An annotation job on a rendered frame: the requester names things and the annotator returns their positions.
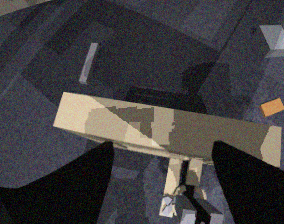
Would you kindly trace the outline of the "orange flat bar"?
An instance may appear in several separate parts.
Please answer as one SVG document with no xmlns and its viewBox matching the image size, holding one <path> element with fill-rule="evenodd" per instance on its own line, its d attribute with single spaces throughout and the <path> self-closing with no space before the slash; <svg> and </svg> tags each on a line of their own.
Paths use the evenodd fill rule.
<svg viewBox="0 0 284 224">
<path fill-rule="evenodd" d="M 274 99 L 268 101 L 268 103 L 259 105 L 260 112 L 263 113 L 263 117 L 268 117 L 274 115 L 276 112 L 283 111 L 284 105 L 282 104 L 282 100 Z"/>
</svg>

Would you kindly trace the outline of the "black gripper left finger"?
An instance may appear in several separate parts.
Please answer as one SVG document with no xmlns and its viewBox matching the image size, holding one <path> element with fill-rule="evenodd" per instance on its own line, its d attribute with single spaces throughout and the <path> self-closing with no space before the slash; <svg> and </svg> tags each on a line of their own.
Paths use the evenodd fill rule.
<svg viewBox="0 0 284 224">
<path fill-rule="evenodd" d="M 22 188 L 0 186 L 0 224 L 95 224 L 113 163 L 113 143 L 103 141 Z"/>
</svg>

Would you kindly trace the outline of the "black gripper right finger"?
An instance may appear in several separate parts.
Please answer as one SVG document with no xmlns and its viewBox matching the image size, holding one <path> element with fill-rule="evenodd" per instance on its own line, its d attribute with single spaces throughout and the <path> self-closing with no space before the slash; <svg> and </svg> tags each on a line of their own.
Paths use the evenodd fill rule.
<svg viewBox="0 0 284 224">
<path fill-rule="evenodd" d="M 284 171 L 214 141 L 214 167 L 235 224 L 284 224 Z"/>
</svg>

